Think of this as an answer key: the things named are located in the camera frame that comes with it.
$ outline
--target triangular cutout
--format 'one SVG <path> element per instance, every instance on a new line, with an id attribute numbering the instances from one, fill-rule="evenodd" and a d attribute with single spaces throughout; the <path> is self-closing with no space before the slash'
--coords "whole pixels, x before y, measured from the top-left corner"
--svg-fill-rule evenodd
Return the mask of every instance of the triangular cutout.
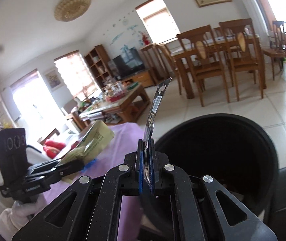
<path id="1" fill-rule="evenodd" d="M 216 197 L 224 212 L 225 218 L 229 226 L 235 226 L 236 224 L 245 221 L 248 216 L 244 213 L 228 196 L 222 191 L 217 191 Z"/>
<path id="2" fill-rule="evenodd" d="M 73 202 L 77 196 L 76 192 L 71 192 L 65 200 L 63 200 L 61 203 L 59 203 L 46 217 L 45 221 L 61 228 L 68 216 L 68 213 L 70 211 L 70 208 L 73 205 Z"/>

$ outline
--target purple tablecloth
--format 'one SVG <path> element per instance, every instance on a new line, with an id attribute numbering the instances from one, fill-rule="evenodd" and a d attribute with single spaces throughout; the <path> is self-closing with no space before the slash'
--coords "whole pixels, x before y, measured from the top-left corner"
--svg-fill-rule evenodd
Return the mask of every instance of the purple tablecloth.
<path id="1" fill-rule="evenodd" d="M 122 164 L 127 153 L 137 150 L 138 140 L 142 139 L 144 134 L 144 131 L 136 123 L 125 123 L 109 128 L 115 133 L 115 137 L 97 156 L 96 162 L 77 176 L 75 180 L 82 175 L 88 175 L 91 178 L 105 175 L 111 168 Z M 48 203 L 52 202 L 69 186 L 68 183 L 63 181 L 51 185 L 51 189 L 44 193 L 46 201 Z M 142 215 L 143 210 L 139 197 L 124 196 L 119 218 L 118 241 L 136 240 Z"/>

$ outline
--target round ceiling lamp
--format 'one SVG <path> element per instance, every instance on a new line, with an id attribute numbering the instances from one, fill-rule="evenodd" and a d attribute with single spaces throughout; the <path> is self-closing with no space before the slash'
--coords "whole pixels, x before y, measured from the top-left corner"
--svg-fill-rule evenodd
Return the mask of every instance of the round ceiling lamp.
<path id="1" fill-rule="evenodd" d="M 91 4 L 91 0 L 62 0 L 55 8 L 55 19 L 69 22 L 83 15 Z"/>

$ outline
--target barcode label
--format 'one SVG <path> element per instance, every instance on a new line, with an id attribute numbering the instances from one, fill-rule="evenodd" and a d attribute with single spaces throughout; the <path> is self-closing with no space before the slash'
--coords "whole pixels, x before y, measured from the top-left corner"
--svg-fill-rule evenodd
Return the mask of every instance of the barcode label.
<path id="1" fill-rule="evenodd" d="M 155 98 L 155 102 L 154 102 L 154 105 L 153 105 L 153 108 L 152 108 L 152 111 L 153 111 L 154 113 L 156 113 L 157 108 L 159 107 L 159 104 L 160 104 L 160 102 L 161 102 L 161 99 L 162 99 L 162 96 L 157 96 L 157 97 Z"/>

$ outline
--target tv stand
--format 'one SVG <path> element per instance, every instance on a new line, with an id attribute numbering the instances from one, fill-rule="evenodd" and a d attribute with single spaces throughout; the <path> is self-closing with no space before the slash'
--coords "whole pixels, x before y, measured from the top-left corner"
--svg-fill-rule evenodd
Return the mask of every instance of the tv stand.
<path id="1" fill-rule="evenodd" d="M 155 81 L 153 80 L 150 74 L 150 70 L 139 71 L 133 75 L 122 78 L 121 81 L 122 82 L 139 82 L 142 84 L 144 88 L 156 85 Z"/>

